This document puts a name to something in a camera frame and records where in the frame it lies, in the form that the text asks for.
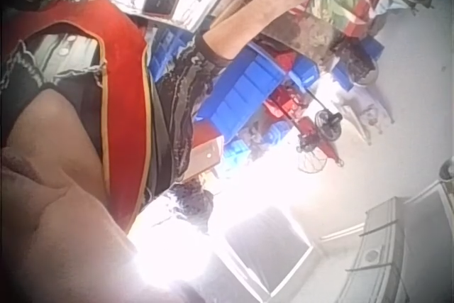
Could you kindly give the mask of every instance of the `white wall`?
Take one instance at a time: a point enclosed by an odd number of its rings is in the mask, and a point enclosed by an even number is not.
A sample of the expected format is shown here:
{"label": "white wall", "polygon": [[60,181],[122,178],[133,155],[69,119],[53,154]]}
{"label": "white wall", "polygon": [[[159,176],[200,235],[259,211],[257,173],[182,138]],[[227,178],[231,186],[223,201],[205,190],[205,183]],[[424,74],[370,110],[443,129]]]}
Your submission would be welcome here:
{"label": "white wall", "polygon": [[377,88],[395,124],[371,146],[346,131],[337,143],[344,168],[329,162],[317,175],[289,172],[304,193],[293,207],[309,236],[356,225],[390,197],[416,194],[453,154],[453,0],[433,6],[390,15],[377,38],[385,46]]}

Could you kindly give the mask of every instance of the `blue storage bin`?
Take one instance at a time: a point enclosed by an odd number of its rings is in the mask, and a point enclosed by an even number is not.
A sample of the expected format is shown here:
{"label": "blue storage bin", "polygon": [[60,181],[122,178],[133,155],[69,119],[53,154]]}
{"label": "blue storage bin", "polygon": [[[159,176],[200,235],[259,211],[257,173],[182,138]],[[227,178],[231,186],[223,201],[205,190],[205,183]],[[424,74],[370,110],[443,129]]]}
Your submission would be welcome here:
{"label": "blue storage bin", "polygon": [[219,177],[227,177],[232,171],[248,162],[251,151],[243,140],[234,139],[224,147],[219,165],[215,167]]}
{"label": "blue storage bin", "polygon": [[263,141],[270,145],[277,145],[291,131],[292,125],[287,121],[279,121],[270,126]]}
{"label": "blue storage bin", "polygon": [[179,28],[165,29],[148,65],[155,82],[164,75],[168,62],[177,55],[179,48],[184,47],[192,37],[192,33]]}
{"label": "blue storage bin", "polygon": [[367,36],[361,40],[361,45],[365,52],[367,52],[375,61],[380,58],[384,50],[384,46],[371,36]]}
{"label": "blue storage bin", "polygon": [[[361,46],[365,52],[375,61],[377,61],[384,50],[384,46],[376,41],[373,37],[366,37],[361,40]],[[343,63],[338,63],[333,69],[334,79],[339,82],[340,86],[349,92],[353,88],[353,83],[350,81],[347,67]]]}
{"label": "blue storage bin", "polygon": [[284,79],[284,71],[251,43],[224,70],[197,119],[208,119],[232,140]]}
{"label": "blue storage bin", "polygon": [[332,73],[334,80],[337,81],[346,92],[349,92],[353,88],[353,83],[350,81],[347,67],[343,63],[338,63],[334,67]]}
{"label": "blue storage bin", "polygon": [[289,77],[304,92],[310,88],[320,78],[320,72],[317,65],[309,58],[299,55],[295,60]]}

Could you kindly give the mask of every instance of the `orange trim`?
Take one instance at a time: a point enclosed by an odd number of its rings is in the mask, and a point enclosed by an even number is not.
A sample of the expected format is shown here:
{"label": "orange trim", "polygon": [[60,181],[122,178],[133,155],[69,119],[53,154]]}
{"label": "orange trim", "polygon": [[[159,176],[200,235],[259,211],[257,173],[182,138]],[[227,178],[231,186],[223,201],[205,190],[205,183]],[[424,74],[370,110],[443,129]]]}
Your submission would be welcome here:
{"label": "orange trim", "polygon": [[126,233],[129,232],[132,225],[134,224],[135,218],[137,217],[140,207],[143,202],[143,193],[145,191],[145,186],[148,179],[148,171],[150,170],[150,162],[151,162],[151,121],[152,121],[152,114],[151,114],[151,103],[150,98],[150,86],[148,85],[148,70],[146,68],[146,58],[147,58],[147,46],[145,46],[142,54],[142,78],[143,78],[143,89],[145,95],[145,120],[146,120],[146,142],[145,142],[145,162],[143,165],[143,173],[142,173],[142,180],[140,181],[140,189],[137,197],[137,202],[135,203],[135,209],[133,214],[131,215],[131,220],[129,221],[127,227],[124,228]]}

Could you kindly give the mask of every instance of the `red machine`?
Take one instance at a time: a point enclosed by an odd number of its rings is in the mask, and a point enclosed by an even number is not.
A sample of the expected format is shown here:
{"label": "red machine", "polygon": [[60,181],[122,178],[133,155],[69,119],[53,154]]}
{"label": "red machine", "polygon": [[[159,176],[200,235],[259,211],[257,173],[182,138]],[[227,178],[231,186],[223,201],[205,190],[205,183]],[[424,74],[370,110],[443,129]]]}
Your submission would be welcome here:
{"label": "red machine", "polygon": [[294,87],[279,86],[265,103],[276,117],[285,116],[298,130],[298,153],[301,153],[299,169],[306,173],[317,173],[325,168],[327,159],[332,159],[339,167],[343,161],[331,145],[342,133],[340,113],[330,112],[308,89],[306,93],[323,108],[315,116],[315,122],[303,113],[309,103],[305,96]]}

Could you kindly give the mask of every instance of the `bright light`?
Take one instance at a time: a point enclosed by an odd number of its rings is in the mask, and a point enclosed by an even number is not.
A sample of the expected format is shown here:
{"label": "bright light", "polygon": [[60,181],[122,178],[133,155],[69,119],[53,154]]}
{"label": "bright light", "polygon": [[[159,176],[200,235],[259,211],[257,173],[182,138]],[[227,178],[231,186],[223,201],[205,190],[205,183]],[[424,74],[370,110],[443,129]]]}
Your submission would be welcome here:
{"label": "bright light", "polygon": [[140,274],[157,287],[194,280],[205,271],[212,254],[208,238],[184,221],[170,220],[130,239],[138,249],[135,263]]}

